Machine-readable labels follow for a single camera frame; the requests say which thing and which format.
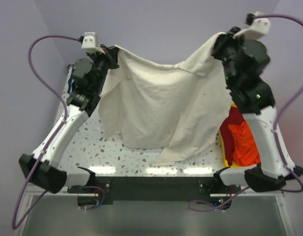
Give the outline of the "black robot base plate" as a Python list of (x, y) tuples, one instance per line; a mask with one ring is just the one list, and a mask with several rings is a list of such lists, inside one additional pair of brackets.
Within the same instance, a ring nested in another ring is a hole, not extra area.
[(78, 195), (80, 207), (118, 201), (203, 200), (217, 205), (218, 200), (210, 195), (224, 194), (226, 199), (241, 190), (238, 185), (222, 185), (213, 177), (96, 177), (94, 185), (100, 189), (73, 186), (68, 193)]

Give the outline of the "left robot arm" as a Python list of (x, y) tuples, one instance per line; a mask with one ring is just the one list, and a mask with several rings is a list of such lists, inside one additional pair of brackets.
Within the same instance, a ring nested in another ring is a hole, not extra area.
[(95, 174), (87, 168), (78, 167), (77, 173), (69, 174), (58, 167), (74, 135), (97, 108), (108, 71), (119, 67), (118, 50), (116, 46), (101, 45), (73, 64), (71, 91), (61, 117), (42, 144), (19, 159), (30, 183), (53, 194), (68, 186), (79, 186), (85, 193), (95, 189)]

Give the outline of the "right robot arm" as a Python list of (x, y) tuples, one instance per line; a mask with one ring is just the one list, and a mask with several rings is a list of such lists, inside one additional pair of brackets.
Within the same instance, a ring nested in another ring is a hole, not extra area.
[(217, 171), (214, 190), (224, 193), (231, 185), (244, 185), (255, 192), (285, 191), (287, 181), (302, 176), (303, 168), (288, 155), (272, 90), (260, 77), (270, 63), (265, 45), (233, 27), (217, 38), (211, 55), (222, 62), (227, 88), (251, 129), (261, 159), (257, 165)]

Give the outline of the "cream white t shirt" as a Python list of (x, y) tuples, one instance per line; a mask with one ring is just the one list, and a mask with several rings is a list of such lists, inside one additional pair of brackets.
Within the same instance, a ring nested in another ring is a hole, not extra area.
[(217, 38), (175, 65), (119, 47), (119, 67), (109, 70), (98, 106), (105, 137), (119, 134), (129, 148), (161, 148), (154, 165), (173, 165), (209, 148), (232, 104), (222, 63), (211, 56)]

